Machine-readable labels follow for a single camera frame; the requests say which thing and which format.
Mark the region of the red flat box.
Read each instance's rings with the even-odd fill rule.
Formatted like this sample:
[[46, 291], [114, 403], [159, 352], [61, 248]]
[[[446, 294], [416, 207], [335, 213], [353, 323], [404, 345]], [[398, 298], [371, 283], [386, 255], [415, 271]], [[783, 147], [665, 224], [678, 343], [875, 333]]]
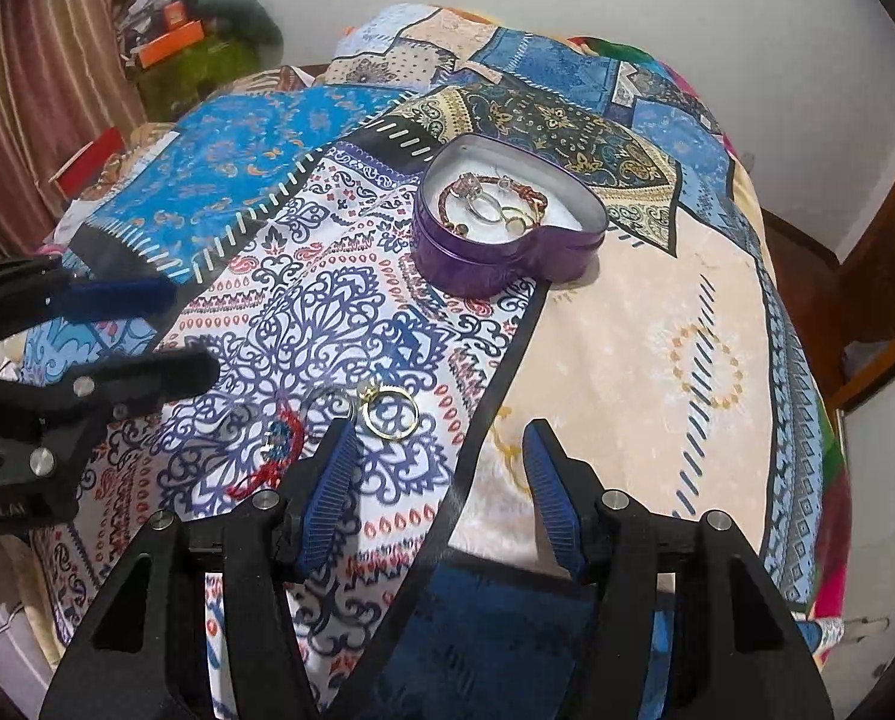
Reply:
[[49, 184], [65, 199], [76, 199], [84, 188], [94, 184], [114, 154], [122, 153], [125, 140], [116, 127], [107, 128], [92, 142], [81, 146], [51, 176]]

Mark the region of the green covered side table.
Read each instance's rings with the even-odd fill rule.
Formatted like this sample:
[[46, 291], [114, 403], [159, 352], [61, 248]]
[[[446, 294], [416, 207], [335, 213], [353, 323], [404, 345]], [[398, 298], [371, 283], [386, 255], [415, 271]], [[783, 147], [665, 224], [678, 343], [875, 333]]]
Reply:
[[260, 70], [257, 50], [241, 39], [208, 36], [134, 74], [146, 117], [175, 122], [214, 91]]

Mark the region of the striped pink curtain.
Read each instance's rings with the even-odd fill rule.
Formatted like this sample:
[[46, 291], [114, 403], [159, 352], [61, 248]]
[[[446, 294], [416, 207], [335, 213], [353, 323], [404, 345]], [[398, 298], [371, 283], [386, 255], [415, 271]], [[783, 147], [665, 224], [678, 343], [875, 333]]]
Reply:
[[31, 249], [65, 210], [55, 171], [115, 127], [146, 121], [116, 23], [134, 0], [0, 0], [0, 259]]

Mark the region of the colourful patchwork bed quilt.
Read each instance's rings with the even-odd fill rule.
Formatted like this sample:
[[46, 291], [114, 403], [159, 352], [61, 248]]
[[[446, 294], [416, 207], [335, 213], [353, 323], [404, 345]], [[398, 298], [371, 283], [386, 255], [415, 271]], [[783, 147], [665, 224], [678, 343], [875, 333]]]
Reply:
[[[472, 299], [421, 276], [416, 190], [462, 135], [594, 192], [608, 227], [582, 277]], [[348, 499], [327, 561], [286, 589], [314, 718], [566, 718], [597, 610], [535, 507], [535, 419], [654, 514], [726, 512], [817, 665], [830, 422], [749, 174], [651, 55], [392, 7], [312, 88], [196, 106], [53, 249], [80, 277], [161, 275], [177, 298], [149, 319], [40, 325], [27, 380], [185, 346], [219, 379], [114, 419], [74, 517], [32, 536], [52, 679], [151, 515], [216, 517], [278, 488], [337, 419], [356, 434]]]

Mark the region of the orange box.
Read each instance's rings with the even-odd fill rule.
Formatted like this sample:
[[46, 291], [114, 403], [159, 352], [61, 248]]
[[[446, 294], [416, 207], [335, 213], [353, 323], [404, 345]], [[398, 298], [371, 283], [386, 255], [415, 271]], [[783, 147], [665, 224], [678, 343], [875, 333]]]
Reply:
[[138, 64], [143, 70], [159, 64], [162, 60], [169, 59], [173, 54], [179, 54], [180, 50], [201, 43], [205, 39], [205, 30], [200, 21], [187, 21], [172, 31], [164, 32], [162, 36], [143, 44], [138, 50]]

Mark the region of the dark green plush bundle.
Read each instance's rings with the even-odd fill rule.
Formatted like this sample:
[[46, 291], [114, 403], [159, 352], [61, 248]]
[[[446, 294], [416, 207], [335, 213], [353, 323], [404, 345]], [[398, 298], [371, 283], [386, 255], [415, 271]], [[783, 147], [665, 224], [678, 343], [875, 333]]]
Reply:
[[196, 0], [195, 13], [221, 36], [234, 36], [262, 52], [283, 52], [283, 33], [258, 0]]

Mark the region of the purple heart-shaped tin box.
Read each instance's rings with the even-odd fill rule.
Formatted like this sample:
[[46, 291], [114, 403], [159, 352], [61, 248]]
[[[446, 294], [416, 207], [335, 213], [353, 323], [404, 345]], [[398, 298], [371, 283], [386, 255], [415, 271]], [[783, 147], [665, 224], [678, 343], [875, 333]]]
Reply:
[[456, 298], [491, 298], [527, 277], [568, 283], [605, 239], [605, 206], [550, 161], [483, 135], [450, 142], [413, 202], [413, 259]]

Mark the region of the wooden door frame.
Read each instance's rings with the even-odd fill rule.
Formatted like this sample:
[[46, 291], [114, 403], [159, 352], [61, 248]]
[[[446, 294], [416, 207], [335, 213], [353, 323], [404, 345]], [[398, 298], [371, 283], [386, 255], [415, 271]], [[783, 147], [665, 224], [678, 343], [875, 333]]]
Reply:
[[845, 260], [765, 215], [779, 293], [831, 411], [895, 376], [895, 182]]

